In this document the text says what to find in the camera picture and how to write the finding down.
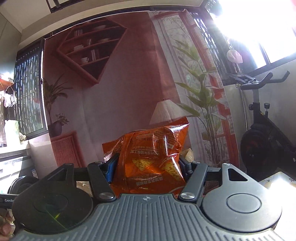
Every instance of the label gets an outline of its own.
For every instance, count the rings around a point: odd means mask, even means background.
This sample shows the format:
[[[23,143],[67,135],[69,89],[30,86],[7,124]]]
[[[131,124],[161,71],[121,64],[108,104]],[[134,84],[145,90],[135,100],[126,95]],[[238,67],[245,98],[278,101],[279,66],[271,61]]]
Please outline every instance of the label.
[[[37,172],[36,172],[35,169],[32,170],[32,174],[33,174],[34,177],[38,178],[38,176],[37,176]]]

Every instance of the lamp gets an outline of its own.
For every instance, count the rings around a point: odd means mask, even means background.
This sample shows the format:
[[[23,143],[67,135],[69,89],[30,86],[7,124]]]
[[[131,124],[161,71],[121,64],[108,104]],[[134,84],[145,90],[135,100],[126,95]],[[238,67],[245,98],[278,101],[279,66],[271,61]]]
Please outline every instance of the lamp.
[[[187,115],[190,115],[190,113],[183,110],[171,100],[164,100],[157,103],[151,117],[150,125],[164,121],[172,122],[173,119],[181,118]]]

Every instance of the tall leafy plant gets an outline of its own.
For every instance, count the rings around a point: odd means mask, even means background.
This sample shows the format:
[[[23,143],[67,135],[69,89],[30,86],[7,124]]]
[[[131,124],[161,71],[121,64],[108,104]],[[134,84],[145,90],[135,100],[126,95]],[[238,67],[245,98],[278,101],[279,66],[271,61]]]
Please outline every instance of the tall leafy plant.
[[[186,56],[186,59],[190,59],[190,61],[185,61],[185,59],[179,55],[178,58],[181,66],[192,75],[193,79],[197,81],[197,85],[199,86],[199,88],[194,88],[185,83],[176,83],[191,93],[187,98],[197,108],[192,108],[183,103],[177,105],[189,112],[191,114],[190,117],[197,117],[205,127],[205,132],[202,133],[202,138],[210,143],[210,148],[206,148],[206,151],[214,164],[219,166],[223,158],[223,148],[221,139],[218,138],[218,130],[221,127],[221,120],[226,120],[226,118],[215,111],[216,106],[219,103],[219,101],[215,99],[213,92],[213,88],[216,87],[206,85],[207,75],[215,70],[204,71],[204,67],[195,46],[189,46],[189,44],[182,41],[175,41],[178,46],[174,46],[174,48],[183,53],[182,55]]]
[[[62,74],[54,84],[49,84],[45,79],[43,81],[43,92],[44,92],[44,103],[45,108],[49,114],[50,124],[52,124],[52,105],[58,97],[68,98],[68,95],[64,92],[65,90],[71,90],[72,87],[64,87],[67,82],[61,83],[60,80],[64,74]]]

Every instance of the shelf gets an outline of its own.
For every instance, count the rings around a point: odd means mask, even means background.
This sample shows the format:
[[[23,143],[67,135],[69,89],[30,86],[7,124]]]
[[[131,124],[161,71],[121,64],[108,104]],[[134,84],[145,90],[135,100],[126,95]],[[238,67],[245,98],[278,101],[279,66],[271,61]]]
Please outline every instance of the shelf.
[[[106,25],[106,27],[100,30],[93,30],[96,26],[101,25]],[[73,37],[74,31],[77,29],[82,29],[85,33]],[[100,82],[107,63],[125,32],[126,27],[110,19],[100,19],[99,21],[77,25],[69,29],[67,35],[65,35],[65,38],[57,47],[57,57],[79,74],[83,78],[83,81],[92,86],[96,85]],[[99,42],[104,38],[110,38],[110,40]],[[87,39],[91,39],[93,44],[87,46]],[[85,47],[74,51],[74,47],[81,44]],[[102,56],[106,57],[83,64],[81,62],[82,58],[88,57],[89,60],[92,60],[91,50],[93,49],[96,51],[98,58]]]
[[[14,152],[14,151],[20,151],[20,150],[26,150],[29,148],[30,148],[30,144],[29,144],[28,140],[26,140],[26,141],[21,142],[20,145],[1,147],[0,154]]]
[[[109,30],[109,29],[114,29],[114,28],[119,28],[119,26],[114,26],[114,27],[110,27],[110,28],[103,28],[103,29],[100,29],[100,30],[91,31],[91,32],[88,32],[88,33],[85,33],[85,34],[81,34],[79,36],[76,36],[76,37],[73,37],[71,39],[66,40],[63,44],[69,43],[71,41],[74,41],[74,40],[77,40],[77,39],[80,39],[80,38],[83,38],[83,37],[86,37],[86,36],[89,36],[89,35],[99,33],[99,32],[104,31],[104,30]]]
[[[91,48],[93,48],[93,47],[95,47],[95,46],[98,46],[98,45],[101,45],[101,44],[105,44],[105,43],[109,43],[109,42],[113,42],[113,41],[117,41],[117,40],[119,40],[119,39],[111,39],[111,40],[108,40],[108,41],[105,41],[105,42],[92,44],[92,45],[86,46],[86,47],[84,47],[84,48],[82,48],[82,49],[78,49],[78,50],[76,50],[76,51],[73,51],[73,52],[67,53],[66,55],[67,55],[67,56],[71,56],[71,55],[77,54],[77,53],[79,53],[79,52],[83,52],[83,51],[85,51],[85,50],[87,50],[87,49],[91,49]]]
[[[83,66],[86,66],[86,65],[89,65],[89,64],[93,64],[93,63],[95,63],[95,62],[99,62],[99,61],[104,60],[104,59],[108,59],[108,58],[109,58],[109,56],[104,57],[104,58],[100,58],[100,59],[96,59],[95,61],[87,62],[87,63],[82,64],[82,65],[80,65],[80,66],[83,67]]]
[[[103,20],[99,20],[96,22],[86,22],[86,23],[82,23],[80,25],[77,25],[74,30],[80,29],[80,28],[84,28],[84,27],[89,27],[90,25],[95,25],[96,23],[101,23],[101,22],[105,22],[105,21],[109,21],[108,19],[103,19]]]

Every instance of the white cloth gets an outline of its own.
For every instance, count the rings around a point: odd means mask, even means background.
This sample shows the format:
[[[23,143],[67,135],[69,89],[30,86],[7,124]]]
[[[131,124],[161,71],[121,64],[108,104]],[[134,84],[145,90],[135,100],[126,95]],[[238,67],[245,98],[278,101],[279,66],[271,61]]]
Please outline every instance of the white cloth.
[[[7,107],[13,107],[13,105],[16,104],[16,96],[13,94],[13,95],[10,95],[10,94],[7,94],[5,93],[4,95],[4,106],[7,108]]]
[[[5,96],[5,91],[0,91],[0,102],[3,103]]]

